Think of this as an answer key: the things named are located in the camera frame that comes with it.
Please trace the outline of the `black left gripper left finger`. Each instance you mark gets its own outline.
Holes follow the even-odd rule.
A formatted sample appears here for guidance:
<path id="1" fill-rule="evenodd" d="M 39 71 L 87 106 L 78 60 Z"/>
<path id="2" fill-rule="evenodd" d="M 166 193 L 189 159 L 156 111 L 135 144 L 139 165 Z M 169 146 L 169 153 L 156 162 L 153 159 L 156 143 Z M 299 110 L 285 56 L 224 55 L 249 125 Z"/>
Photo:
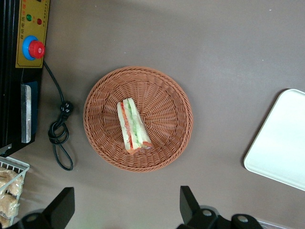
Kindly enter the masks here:
<path id="1" fill-rule="evenodd" d="M 65 187 L 41 212 L 24 216 L 14 224 L 15 229 L 64 229 L 75 212 L 73 187 Z"/>

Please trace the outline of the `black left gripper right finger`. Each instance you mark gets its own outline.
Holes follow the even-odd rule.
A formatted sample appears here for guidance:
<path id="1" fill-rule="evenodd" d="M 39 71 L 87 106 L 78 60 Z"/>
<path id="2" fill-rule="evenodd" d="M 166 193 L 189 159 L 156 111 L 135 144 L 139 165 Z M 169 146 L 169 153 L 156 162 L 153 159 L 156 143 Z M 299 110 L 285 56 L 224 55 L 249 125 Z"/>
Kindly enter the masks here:
<path id="1" fill-rule="evenodd" d="M 222 217 L 217 209 L 200 206 L 189 186 L 180 187 L 180 213 L 183 224 L 179 229 L 261 229 L 252 216 L 235 214 L 230 220 Z"/>

